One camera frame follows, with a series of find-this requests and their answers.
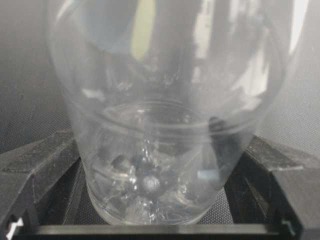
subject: bottle base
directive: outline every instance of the bottle base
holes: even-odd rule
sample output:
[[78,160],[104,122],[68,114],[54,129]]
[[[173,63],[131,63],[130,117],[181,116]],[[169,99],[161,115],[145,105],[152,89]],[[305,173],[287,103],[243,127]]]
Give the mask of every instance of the bottle base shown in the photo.
[[[121,220],[118,219],[114,216],[112,216],[110,213],[108,213],[106,210],[103,210],[96,198],[94,197],[94,195],[92,194],[90,187],[87,185],[87,191],[88,191],[88,195],[89,198],[91,200],[91,203],[93,205],[93,208],[95,209],[95,211],[97,212],[97,214],[107,223],[110,225],[139,225],[136,222],[130,222],[130,221],[126,221],[126,220]],[[212,207],[212,205],[210,207],[208,207],[208,209],[206,209],[201,215],[198,215],[188,221],[184,221],[184,222],[175,222],[175,223],[170,223],[170,225],[192,225],[192,224],[196,224],[197,222],[200,221],[200,219],[207,213],[207,211]]]

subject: transparent plastic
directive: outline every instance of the transparent plastic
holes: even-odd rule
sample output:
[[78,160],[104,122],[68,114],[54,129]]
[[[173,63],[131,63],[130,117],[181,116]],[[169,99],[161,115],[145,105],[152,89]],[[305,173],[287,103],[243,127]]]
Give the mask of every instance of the transparent plastic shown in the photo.
[[206,213],[293,65],[307,5],[48,1],[52,61],[105,221]]

